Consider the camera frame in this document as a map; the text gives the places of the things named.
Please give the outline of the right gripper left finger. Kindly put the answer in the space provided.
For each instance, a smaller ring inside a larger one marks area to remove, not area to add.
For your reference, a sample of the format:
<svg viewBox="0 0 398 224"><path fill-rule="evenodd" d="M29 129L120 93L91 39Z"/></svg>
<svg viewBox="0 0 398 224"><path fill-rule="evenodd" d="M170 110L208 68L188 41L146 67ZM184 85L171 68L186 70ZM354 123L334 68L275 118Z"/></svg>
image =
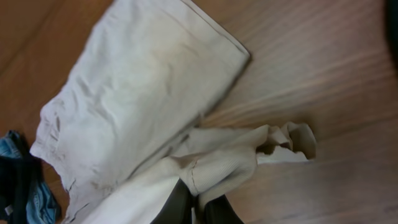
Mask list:
<svg viewBox="0 0 398 224"><path fill-rule="evenodd" d="M179 179L161 211L151 224L192 224L193 196Z"/></svg>

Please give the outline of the beige khaki shorts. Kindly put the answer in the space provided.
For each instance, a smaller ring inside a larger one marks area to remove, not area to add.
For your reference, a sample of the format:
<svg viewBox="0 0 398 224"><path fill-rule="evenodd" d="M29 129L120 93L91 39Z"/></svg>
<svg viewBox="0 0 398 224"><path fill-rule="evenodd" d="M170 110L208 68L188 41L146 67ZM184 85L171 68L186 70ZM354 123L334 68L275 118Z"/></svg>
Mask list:
<svg viewBox="0 0 398 224"><path fill-rule="evenodd" d="M191 1L113 2L41 109L30 149L69 194L64 222L150 223L178 182L202 212L259 164L312 160L305 123L198 127L249 58Z"/></svg>

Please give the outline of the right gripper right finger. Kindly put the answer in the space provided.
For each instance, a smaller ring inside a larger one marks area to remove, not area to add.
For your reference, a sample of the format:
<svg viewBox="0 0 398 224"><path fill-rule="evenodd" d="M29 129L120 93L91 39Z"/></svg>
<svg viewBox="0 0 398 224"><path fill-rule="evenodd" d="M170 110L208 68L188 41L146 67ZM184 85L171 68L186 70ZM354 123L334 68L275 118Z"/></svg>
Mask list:
<svg viewBox="0 0 398 224"><path fill-rule="evenodd" d="M205 224L244 224L230 205L226 195L222 195L205 205Z"/></svg>

